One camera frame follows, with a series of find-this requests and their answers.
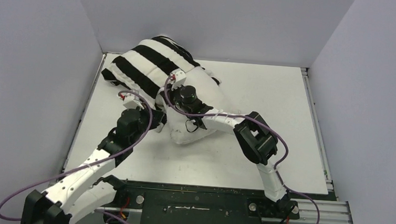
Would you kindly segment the white pillow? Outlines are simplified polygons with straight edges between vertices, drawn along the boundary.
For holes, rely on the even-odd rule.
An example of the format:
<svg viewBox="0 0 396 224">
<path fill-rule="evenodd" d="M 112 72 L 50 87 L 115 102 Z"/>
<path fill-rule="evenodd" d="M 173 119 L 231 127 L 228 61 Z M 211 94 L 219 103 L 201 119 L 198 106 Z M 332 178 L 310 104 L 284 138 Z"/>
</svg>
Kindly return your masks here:
<svg viewBox="0 0 396 224">
<path fill-rule="evenodd" d="M 169 90 L 170 102 L 177 109 L 187 114 L 206 114 L 212 108 L 226 113 L 238 113 L 239 109 L 220 89 L 220 80 L 209 70 L 202 67 L 195 67 L 185 73 L 186 78 L 183 86 L 195 88 L 189 91 L 186 97 L 181 97 L 180 89 Z M 215 129 L 202 129 L 191 123 L 185 115 L 179 114 L 165 102 L 164 91 L 161 90 L 156 98 L 156 104 L 166 113 L 167 124 L 170 127 L 172 142 L 178 145 L 189 144 L 207 137 L 216 132 Z"/>
</svg>

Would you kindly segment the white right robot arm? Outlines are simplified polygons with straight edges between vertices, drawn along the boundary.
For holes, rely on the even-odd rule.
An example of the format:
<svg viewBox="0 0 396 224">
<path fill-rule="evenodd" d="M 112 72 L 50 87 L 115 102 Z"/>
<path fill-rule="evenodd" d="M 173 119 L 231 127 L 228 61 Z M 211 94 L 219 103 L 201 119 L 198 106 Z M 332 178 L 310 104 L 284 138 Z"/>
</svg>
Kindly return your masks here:
<svg viewBox="0 0 396 224">
<path fill-rule="evenodd" d="M 194 86 L 173 88 L 170 82 L 159 93 L 164 104 L 186 116 L 197 128 L 216 130 L 236 137 L 243 155 L 256 165 L 263 183 L 267 212 L 278 217 L 287 209 L 284 199 L 287 190 L 277 169 L 269 160 L 277 154 L 281 138 L 271 130 L 256 111 L 249 114 L 233 114 L 202 102 Z"/>
</svg>

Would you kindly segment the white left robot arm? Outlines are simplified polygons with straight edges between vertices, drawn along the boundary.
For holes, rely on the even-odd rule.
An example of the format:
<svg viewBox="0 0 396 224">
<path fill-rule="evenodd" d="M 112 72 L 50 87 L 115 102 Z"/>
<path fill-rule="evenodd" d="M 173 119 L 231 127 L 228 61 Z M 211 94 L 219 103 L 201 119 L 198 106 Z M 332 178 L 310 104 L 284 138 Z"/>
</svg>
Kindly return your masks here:
<svg viewBox="0 0 396 224">
<path fill-rule="evenodd" d="M 125 109 L 117 125 L 101 141 L 77 171 L 25 200 L 20 224 L 75 224 L 96 208 L 126 201 L 124 182 L 106 176 L 125 161 L 149 130 L 159 127 L 163 113 L 150 108 Z"/>
</svg>

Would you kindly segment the black white striped pillowcase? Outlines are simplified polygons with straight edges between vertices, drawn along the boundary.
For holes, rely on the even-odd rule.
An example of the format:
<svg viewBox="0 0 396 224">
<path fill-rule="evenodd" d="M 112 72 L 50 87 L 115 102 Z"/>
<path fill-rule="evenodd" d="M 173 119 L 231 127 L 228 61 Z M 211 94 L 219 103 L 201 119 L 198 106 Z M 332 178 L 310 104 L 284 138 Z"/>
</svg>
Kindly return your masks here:
<svg viewBox="0 0 396 224">
<path fill-rule="evenodd" d="M 136 47 L 114 58 L 101 73 L 105 81 L 115 86 L 138 90 L 148 98 L 156 99 L 166 78 L 177 69 L 185 73 L 202 70 L 217 85 L 221 83 L 211 71 L 196 62 L 188 50 L 163 35 L 142 40 Z"/>
</svg>

